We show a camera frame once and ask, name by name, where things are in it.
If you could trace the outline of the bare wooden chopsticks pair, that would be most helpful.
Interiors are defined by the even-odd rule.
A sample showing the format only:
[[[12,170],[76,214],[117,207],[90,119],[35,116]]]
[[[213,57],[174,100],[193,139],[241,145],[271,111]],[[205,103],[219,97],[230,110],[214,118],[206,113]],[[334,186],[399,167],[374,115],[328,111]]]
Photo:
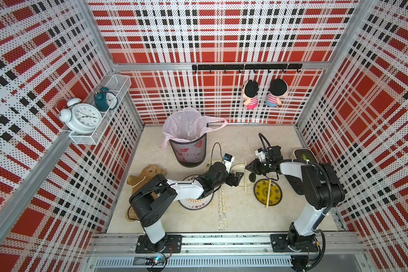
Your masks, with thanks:
[[[267,187],[267,199],[266,199],[266,209],[269,208],[269,201],[270,201],[270,194],[271,194],[271,187],[272,181],[268,179],[268,187]]]

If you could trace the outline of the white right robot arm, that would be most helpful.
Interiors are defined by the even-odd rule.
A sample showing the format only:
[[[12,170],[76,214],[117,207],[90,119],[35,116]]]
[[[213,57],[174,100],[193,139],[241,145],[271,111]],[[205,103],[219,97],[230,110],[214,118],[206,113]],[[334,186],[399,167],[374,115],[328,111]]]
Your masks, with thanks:
[[[271,237],[275,252],[316,252],[318,226],[330,210],[345,198],[343,187],[329,163],[311,160],[283,159],[279,146],[256,151],[257,158],[247,164],[245,169],[256,175],[266,176],[275,172],[287,178],[301,181],[306,205],[299,218],[292,222],[286,235]]]

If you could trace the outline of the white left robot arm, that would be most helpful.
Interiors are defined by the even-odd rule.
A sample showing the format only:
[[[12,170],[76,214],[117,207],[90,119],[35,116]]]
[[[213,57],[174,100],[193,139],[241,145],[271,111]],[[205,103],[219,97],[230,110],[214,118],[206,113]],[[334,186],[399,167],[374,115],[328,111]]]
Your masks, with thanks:
[[[161,218],[175,201],[204,199],[227,184],[239,185],[242,172],[231,173],[226,165],[216,162],[209,170],[191,181],[174,181],[157,174],[130,198],[130,207],[136,213],[145,231],[145,243],[153,251],[162,250],[167,243],[167,234]]]

